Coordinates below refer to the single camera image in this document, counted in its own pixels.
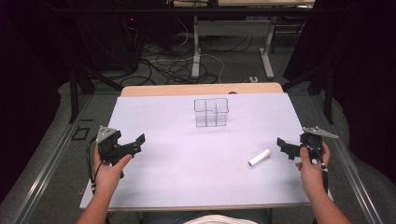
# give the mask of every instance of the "transparent grid container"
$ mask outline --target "transparent grid container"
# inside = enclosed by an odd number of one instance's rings
[[[228,100],[226,98],[195,100],[194,110],[197,128],[227,125]]]

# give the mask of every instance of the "white table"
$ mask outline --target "white table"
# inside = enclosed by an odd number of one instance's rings
[[[241,93],[262,90],[275,93]],[[204,94],[180,95],[192,87]],[[209,88],[238,94],[213,94]],[[161,96],[121,96],[108,127],[121,130],[119,143],[146,135],[142,152],[125,167],[125,177],[109,211],[172,211],[279,207],[309,204],[300,173],[280,152],[276,139],[299,143],[302,127],[289,96],[277,84],[136,87],[159,90]],[[134,95],[134,88],[125,91]],[[195,99],[227,98],[227,126],[196,128]],[[269,148],[269,158],[250,167],[248,161]],[[92,197],[90,183],[81,208]]]
[[[206,7],[207,1],[194,3],[192,1],[174,1],[175,7]],[[313,5],[315,0],[219,0],[219,7],[278,7]],[[194,17],[194,58],[192,77],[199,76],[201,49],[200,35],[255,35],[265,36],[264,47],[260,49],[262,64],[267,78],[274,78],[274,72],[268,58],[268,51],[276,26],[276,17],[269,21],[199,21]]]

